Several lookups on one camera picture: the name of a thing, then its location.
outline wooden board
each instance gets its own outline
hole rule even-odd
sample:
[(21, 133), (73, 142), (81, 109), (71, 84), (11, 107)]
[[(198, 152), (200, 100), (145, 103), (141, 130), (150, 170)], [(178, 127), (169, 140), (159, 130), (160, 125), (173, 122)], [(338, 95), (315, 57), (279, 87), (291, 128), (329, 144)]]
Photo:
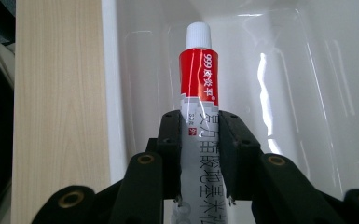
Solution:
[(110, 184), (101, 1), (17, 0), (11, 220), (57, 190)]

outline screw hole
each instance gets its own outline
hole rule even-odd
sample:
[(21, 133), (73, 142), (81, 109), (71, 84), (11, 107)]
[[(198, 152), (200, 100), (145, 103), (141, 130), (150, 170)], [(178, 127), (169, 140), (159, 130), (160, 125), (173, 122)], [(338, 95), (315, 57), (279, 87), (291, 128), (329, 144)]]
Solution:
[(270, 163), (278, 166), (282, 166), (286, 164), (286, 161), (279, 156), (270, 156), (268, 160)]
[(81, 190), (74, 190), (63, 195), (58, 200), (58, 206), (61, 208), (70, 208), (80, 204), (84, 199), (84, 193)]
[(153, 161), (154, 161), (154, 157), (150, 156), (150, 155), (144, 155), (144, 156), (138, 157), (138, 162), (143, 165), (152, 163)]

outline wooden panel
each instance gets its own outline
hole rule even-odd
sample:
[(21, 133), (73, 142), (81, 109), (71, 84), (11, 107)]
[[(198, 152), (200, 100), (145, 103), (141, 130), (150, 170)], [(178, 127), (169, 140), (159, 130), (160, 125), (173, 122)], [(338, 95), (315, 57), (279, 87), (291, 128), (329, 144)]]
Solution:
[(101, 2), (17, 0), (12, 223), (109, 183)]

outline clear plastic bin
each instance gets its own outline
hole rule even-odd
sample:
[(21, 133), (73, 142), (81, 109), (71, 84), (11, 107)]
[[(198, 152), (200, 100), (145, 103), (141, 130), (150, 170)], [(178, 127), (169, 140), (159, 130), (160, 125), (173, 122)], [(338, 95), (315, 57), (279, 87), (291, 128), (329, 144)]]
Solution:
[[(219, 54), (220, 109), (241, 117), (264, 152), (290, 158), (317, 189), (342, 199), (359, 188), (359, 1), (103, 4), (112, 183), (158, 135), (161, 116), (179, 108), (186, 28), (205, 21)], [(250, 203), (228, 214), (230, 223), (254, 223)]]

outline black mechanical part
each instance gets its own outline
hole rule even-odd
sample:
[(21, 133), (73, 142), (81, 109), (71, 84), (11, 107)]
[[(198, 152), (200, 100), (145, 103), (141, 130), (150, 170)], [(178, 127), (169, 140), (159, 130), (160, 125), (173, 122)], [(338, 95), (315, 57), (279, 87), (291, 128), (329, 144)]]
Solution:
[[(94, 194), (71, 186), (55, 193), (40, 223), (162, 223), (163, 199), (180, 198), (180, 111), (162, 117), (159, 137), (131, 158), (123, 180)], [(317, 190), (288, 158), (263, 154), (236, 115), (220, 111), (220, 165), (227, 196), (251, 200), (258, 224), (358, 224), (359, 189), (344, 201)]]

